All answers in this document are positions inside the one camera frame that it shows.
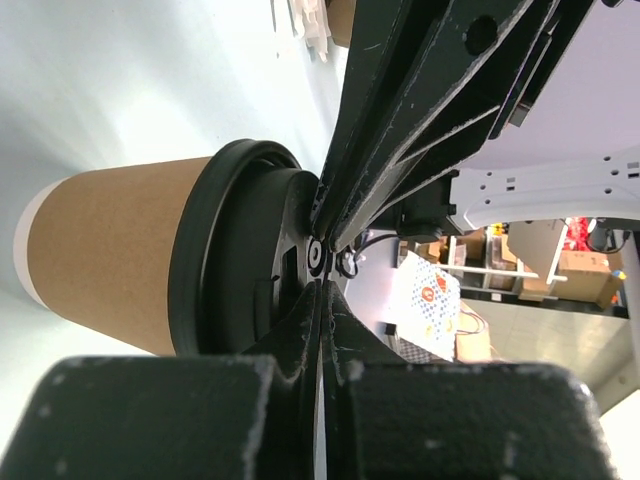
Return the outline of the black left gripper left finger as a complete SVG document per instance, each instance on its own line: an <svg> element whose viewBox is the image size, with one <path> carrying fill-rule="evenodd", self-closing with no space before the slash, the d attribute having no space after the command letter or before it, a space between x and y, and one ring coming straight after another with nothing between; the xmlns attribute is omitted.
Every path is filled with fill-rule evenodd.
<svg viewBox="0 0 640 480"><path fill-rule="evenodd" d="M42 378L5 479L310 479L322 287L243 354L73 357Z"/></svg>

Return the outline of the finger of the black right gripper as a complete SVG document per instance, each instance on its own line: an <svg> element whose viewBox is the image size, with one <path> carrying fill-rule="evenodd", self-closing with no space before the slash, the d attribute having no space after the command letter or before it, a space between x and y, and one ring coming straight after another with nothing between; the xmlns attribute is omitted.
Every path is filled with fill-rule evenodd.
<svg viewBox="0 0 640 480"><path fill-rule="evenodd" d="M526 114L589 1L360 1L312 232L343 250Z"/></svg>

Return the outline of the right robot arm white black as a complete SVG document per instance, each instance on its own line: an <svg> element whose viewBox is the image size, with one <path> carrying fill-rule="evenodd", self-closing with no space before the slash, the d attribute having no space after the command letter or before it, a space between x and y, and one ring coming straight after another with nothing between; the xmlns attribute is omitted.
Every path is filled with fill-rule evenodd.
<svg viewBox="0 0 640 480"><path fill-rule="evenodd" d="M634 2L358 2L312 235L637 219L638 41Z"/></svg>

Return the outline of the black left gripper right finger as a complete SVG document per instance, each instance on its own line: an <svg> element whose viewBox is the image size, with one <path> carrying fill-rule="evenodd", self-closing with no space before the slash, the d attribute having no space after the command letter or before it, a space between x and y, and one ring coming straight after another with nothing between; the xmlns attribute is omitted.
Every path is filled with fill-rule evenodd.
<svg viewBox="0 0 640 480"><path fill-rule="evenodd" d="M331 479L613 479L588 387L547 363L414 364L350 311L321 313Z"/></svg>

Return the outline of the brown paper coffee cup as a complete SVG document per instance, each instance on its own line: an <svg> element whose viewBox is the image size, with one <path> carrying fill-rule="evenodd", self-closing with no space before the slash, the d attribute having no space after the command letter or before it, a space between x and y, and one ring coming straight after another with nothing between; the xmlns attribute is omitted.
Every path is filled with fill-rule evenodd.
<svg viewBox="0 0 640 480"><path fill-rule="evenodd" d="M188 197L208 158L89 171L40 190L15 229L24 291L75 324L172 355L169 268Z"/></svg>

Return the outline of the black plastic cup lid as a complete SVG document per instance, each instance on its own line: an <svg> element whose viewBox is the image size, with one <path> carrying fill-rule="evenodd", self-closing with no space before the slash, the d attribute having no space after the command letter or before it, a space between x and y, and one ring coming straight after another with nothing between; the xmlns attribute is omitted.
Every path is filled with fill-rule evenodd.
<svg viewBox="0 0 640 480"><path fill-rule="evenodd" d="M317 177L272 141L242 139L205 163L176 230L167 288L179 356L248 350L308 282Z"/></svg>

